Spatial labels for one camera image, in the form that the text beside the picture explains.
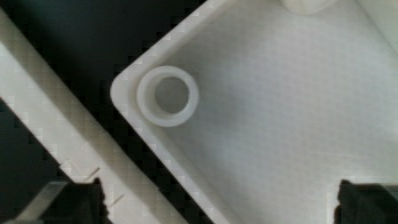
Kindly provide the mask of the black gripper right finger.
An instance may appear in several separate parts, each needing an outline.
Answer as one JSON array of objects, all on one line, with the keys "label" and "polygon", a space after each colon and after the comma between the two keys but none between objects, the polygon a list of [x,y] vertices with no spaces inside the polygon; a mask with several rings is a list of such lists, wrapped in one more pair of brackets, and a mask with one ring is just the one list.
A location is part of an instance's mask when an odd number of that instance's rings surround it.
[{"label": "black gripper right finger", "polygon": [[337,202],[334,224],[398,224],[398,184],[343,180]]}]

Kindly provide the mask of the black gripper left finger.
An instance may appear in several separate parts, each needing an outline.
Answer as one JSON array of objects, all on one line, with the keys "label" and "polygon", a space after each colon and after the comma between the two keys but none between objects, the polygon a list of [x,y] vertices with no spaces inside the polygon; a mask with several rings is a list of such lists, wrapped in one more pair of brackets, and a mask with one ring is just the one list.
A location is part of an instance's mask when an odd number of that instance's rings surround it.
[{"label": "black gripper left finger", "polygon": [[90,183],[50,182],[10,224],[106,224],[99,179]]}]

